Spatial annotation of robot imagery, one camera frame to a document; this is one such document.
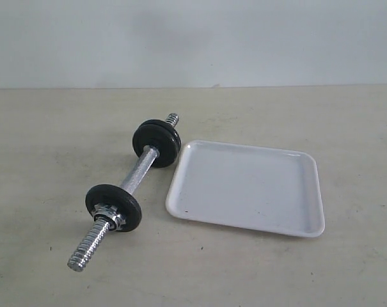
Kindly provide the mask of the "white rectangular plastic tray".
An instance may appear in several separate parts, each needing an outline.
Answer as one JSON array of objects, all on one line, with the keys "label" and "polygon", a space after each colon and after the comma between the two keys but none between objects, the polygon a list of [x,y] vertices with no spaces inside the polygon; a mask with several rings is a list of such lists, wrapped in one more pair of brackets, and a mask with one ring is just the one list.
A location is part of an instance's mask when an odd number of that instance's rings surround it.
[{"label": "white rectangular plastic tray", "polygon": [[165,204],[189,221],[303,238],[325,230],[317,163],[295,150],[191,141]]}]

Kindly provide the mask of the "chrome collar nut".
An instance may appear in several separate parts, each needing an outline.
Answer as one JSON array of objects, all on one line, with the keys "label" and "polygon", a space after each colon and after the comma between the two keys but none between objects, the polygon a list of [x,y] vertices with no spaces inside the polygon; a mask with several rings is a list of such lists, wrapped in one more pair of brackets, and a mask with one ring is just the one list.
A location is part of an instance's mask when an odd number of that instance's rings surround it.
[{"label": "chrome collar nut", "polygon": [[114,205],[98,203],[92,210],[94,220],[103,219],[109,223],[109,231],[121,231],[125,225],[125,215],[121,214]]}]

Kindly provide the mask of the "black round disc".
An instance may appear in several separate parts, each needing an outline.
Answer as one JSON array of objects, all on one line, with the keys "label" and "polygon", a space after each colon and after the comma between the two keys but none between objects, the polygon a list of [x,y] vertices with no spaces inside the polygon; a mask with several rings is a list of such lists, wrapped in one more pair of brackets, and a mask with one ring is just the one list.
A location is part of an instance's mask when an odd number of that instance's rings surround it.
[{"label": "black round disc", "polygon": [[152,146],[159,151],[158,158],[152,164],[154,168],[165,168],[172,165],[180,151],[173,136],[166,129],[157,125],[137,128],[132,138],[132,145],[138,157],[142,155],[146,146]]}]

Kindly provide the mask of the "chrome threaded dumbbell bar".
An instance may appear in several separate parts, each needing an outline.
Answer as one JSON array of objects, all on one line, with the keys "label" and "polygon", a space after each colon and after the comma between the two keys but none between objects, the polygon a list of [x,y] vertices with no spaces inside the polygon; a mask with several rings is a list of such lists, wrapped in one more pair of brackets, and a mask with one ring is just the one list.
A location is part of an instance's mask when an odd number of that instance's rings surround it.
[{"label": "chrome threaded dumbbell bar", "polygon": [[[179,119],[178,114],[170,113],[164,120],[176,129]],[[136,164],[118,187],[121,187],[133,196],[148,170],[153,168],[152,164],[158,156],[159,151],[156,148],[152,146],[144,147],[142,155],[138,157]],[[93,218],[91,229],[68,259],[68,267],[75,272],[82,272],[108,232],[117,231],[109,231],[109,223],[107,221],[103,219],[95,221]]]}]

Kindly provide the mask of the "black weight plate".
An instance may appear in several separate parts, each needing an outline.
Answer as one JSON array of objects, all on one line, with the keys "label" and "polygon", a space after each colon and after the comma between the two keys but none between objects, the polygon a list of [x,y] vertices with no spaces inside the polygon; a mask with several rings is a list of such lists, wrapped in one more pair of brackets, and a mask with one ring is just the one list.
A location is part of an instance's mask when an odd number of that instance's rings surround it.
[{"label": "black weight plate", "polygon": [[138,201],[121,187],[111,184],[93,186],[85,197],[88,212],[93,214],[98,204],[114,206],[125,216],[125,224],[120,227],[119,232],[131,232],[141,222],[142,211]]},{"label": "black weight plate", "polygon": [[173,136],[173,138],[175,139],[176,144],[178,146],[178,149],[180,150],[180,148],[181,148],[181,139],[180,139],[179,133],[177,132],[177,130],[170,123],[166,122],[165,120],[150,119],[150,120],[144,121],[139,126],[139,128],[147,126],[147,125],[157,125],[159,127],[162,127],[164,129],[166,129]]}]

